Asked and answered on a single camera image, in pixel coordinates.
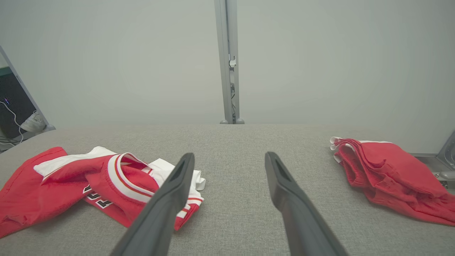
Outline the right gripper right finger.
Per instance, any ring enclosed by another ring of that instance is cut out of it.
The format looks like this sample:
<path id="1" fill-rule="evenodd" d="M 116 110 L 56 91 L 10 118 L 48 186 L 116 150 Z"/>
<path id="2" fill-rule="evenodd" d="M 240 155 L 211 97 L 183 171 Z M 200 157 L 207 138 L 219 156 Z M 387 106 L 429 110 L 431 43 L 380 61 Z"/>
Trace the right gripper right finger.
<path id="1" fill-rule="evenodd" d="M 272 203 L 282 214 L 291 256 L 347 256 L 278 154 L 265 154 L 265 170 Z"/>

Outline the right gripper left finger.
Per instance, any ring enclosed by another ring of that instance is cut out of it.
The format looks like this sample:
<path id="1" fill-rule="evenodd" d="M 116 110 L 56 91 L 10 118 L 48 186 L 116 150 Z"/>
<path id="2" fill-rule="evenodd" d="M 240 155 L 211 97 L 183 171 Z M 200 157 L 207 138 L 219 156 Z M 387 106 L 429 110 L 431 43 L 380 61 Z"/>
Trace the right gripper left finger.
<path id="1" fill-rule="evenodd" d="M 146 204 L 112 256 L 166 256 L 177 214 L 187 204 L 194 170 L 194 154 L 182 156 L 164 184 Z"/>

